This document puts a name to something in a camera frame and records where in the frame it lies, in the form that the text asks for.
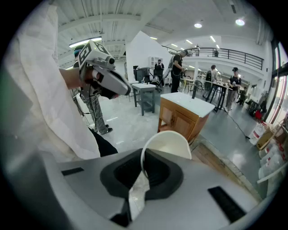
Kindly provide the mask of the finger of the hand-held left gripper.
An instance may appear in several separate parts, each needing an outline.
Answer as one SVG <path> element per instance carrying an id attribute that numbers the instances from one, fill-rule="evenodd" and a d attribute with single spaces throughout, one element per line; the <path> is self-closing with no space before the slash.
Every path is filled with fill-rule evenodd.
<path id="1" fill-rule="evenodd" d="M 102 88 L 101 89 L 101 96 L 106 97 L 109 100 L 111 100 L 111 99 L 117 98 L 119 96 L 119 94 L 116 92 L 113 92 L 107 88 Z"/>
<path id="2" fill-rule="evenodd" d="M 95 67 L 95 81 L 105 89 L 118 95 L 128 95 L 131 85 L 128 80 L 114 69 Z"/>

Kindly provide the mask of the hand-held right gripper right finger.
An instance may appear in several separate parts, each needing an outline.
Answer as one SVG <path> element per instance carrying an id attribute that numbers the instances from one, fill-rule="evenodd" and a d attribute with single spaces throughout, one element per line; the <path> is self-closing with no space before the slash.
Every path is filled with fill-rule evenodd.
<path id="1" fill-rule="evenodd" d="M 132 230 L 219 230 L 230 221 L 209 194 L 220 186 L 245 212 L 258 201 L 243 187 L 206 164 L 156 151 L 178 164 L 184 174 L 181 186 L 167 199 L 149 200 L 132 222 Z"/>

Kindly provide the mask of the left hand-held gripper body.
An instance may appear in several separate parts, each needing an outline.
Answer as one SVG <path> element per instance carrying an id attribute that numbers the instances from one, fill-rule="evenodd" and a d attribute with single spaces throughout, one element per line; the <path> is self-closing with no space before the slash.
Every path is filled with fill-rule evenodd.
<path id="1" fill-rule="evenodd" d="M 100 43 L 89 40 L 79 52 L 79 77 L 83 86 L 81 94 L 92 96 L 97 93 L 104 74 L 115 70 L 115 59 Z"/>

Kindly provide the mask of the white cup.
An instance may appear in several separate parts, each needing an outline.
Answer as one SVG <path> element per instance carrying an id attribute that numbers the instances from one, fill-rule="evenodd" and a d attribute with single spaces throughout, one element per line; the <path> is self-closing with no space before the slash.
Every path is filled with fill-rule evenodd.
<path id="1" fill-rule="evenodd" d="M 175 131 L 162 131 L 152 136 L 141 151 L 140 165 L 143 174 L 148 178 L 144 169 L 146 150 L 157 150 L 191 160 L 192 155 L 189 143 L 185 137 Z"/>

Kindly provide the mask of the person's left forearm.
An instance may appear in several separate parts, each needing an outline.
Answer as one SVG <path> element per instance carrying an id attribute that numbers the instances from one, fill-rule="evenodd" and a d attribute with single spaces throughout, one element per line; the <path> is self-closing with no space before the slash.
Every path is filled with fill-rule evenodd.
<path id="1" fill-rule="evenodd" d="M 59 69 L 68 89 L 80 88 L 83 82 L 79 77 L 79 68 L 71 68 L 69 70 Z"/>

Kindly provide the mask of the long tube ceiling light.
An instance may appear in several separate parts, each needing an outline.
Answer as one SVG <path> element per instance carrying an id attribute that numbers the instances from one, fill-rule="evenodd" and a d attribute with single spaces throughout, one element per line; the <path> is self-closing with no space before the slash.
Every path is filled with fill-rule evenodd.
<path id="1" fill-rule="evenodd" d="M 101 40 L 102 40 L 102 37 L 99 36 L 99 37 L 94 37 L 94 38 L 88 38 L 88 39 L 86 39 L 86 40 L 81 40 L 81 41 L 78 41 L 78 42 L 69 44 L 69 47 L 70 47 L 70 48 L 74 48 L 74 47 L 79 46 L 79 45 L 87 44 L 90 40 L 91 40 L 91 41 L 101 41 Z"/>

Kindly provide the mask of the grey table with white top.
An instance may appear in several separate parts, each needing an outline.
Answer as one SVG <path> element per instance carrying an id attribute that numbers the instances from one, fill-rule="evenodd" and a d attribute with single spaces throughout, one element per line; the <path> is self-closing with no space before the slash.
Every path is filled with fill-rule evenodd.
<path id="1" fill-rule="evenodd" d="M 156 86 L 153 84 L 135 83 L 132 84 L 135 107 L 140 105 L 141 115 L 144 111 L 149 110 L 155 112 L 155 92 Z"/>

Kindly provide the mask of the wooden floor platform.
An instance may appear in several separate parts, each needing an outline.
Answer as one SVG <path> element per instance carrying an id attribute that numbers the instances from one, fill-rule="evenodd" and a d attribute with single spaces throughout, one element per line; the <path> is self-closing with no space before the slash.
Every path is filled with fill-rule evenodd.
<path id="1" fill-rule="evenodd" d="M 224 154 L 211 144 L 208 140 L 200 137 L 189 143 L 192 160 L 201 162 L 217 172 L 225 175 L 231 181 L 246 189 L 258 202 L 262 201 L 258 191 L 243 173 Z"/>

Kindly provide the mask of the person's black trousers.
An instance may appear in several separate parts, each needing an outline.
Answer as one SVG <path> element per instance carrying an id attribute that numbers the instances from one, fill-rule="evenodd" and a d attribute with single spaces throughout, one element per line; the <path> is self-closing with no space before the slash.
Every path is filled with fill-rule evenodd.
<path id="1" fill-rule="evenodd" d="M 110 144 L 107 140 L 105 140 L 102 136 L 100 136 L 98 133 L 96 133 L 94 130 L 90 128 L 89 130 L 92 132 L 93 136 L 96 139 L 99 152 L 100 152 L 100 157 L 105 157 L 108 155 L 113 155 L 113 154 L 118 153 L 117 149 L 112 144 Z"/>

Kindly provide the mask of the person's white shirt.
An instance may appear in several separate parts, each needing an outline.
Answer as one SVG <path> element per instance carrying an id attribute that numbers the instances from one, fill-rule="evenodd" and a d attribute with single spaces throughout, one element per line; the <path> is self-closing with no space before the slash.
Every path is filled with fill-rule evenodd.
<path id="1" fill-rule="evenodd" d="M 32 103 L 17 131 L 59 162 L 100 157 L 94 135 L 83 122 L 58 65 L 55 4 L 40 4 L 20 26 L 4 66 Z"/>

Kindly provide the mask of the wooden vanity with white sink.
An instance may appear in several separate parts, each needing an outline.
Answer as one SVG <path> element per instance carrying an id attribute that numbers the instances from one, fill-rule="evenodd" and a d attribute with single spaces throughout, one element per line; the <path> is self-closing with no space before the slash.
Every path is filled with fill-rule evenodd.
<path id="1" fill-rule="evenodd" d="M 157 131 L 175 131 L 191 144 L 214 108 L 211 103 L 185 93 L 162 94 Z"/>

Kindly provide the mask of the clear plastic bags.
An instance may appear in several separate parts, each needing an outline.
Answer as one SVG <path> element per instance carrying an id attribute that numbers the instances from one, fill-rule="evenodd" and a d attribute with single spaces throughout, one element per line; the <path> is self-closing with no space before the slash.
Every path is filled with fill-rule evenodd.
<path id="1" fill-rule="evenodd" d="M 272 139 L 259 151 L 260 168 L 258 170 L 258 183 L 274 176 L 288 162 L 284 148 L 275 139 Z"/>

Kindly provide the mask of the cardboard box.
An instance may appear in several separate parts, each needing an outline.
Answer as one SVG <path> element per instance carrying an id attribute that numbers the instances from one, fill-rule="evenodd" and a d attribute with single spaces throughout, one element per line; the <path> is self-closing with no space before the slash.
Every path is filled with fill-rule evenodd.
<path id="1" fill-rule="evenodd" d="M 258 150 L 264 149 L 270 141 L 275 137 L 275 131 L 272 131 L 271 129 L 267 128 L 264 132 L 264 134 L 259 138 L 259 140 L 256 143 L 256 147 Z"/>

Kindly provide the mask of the long black-legged table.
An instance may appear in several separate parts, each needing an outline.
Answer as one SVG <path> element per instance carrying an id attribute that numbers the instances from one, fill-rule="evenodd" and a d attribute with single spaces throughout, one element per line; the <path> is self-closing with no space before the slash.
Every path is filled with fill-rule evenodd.
<path id="1" fill-rule="evenodd" d="M 203 93 L 205 83 L 202 84 L 200 81 L 192 80 L 190 78 L 180 79 L 180 91 L 192 96 L 192 90 L 195 84 L 198 86 L 196 95 Z M 214 104 L 214 111 L 217 113 L 224 108 L 224 99 L 228 90 L 229 86 L 227 84 L 212 82 L 212 88 L 210 89 L 207 97 L 204 98 L 204 101 L 210 104 Z"/>

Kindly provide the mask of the black balcony railing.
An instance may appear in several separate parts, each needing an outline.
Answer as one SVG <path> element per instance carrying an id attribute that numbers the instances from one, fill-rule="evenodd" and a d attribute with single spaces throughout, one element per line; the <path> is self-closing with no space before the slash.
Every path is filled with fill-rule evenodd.
<path id="1" fill-rule="evenodd" d="M 213 54 L 215 49 L 217 49 L 219 52 L 218 58 L 244 63 L 259 70 L 262 70 L 263 68 L 263 58 L 237 50 L 221 48 L 199 48 L 198 46 L 187 50 L 189 57 L 214 57 Z"/>

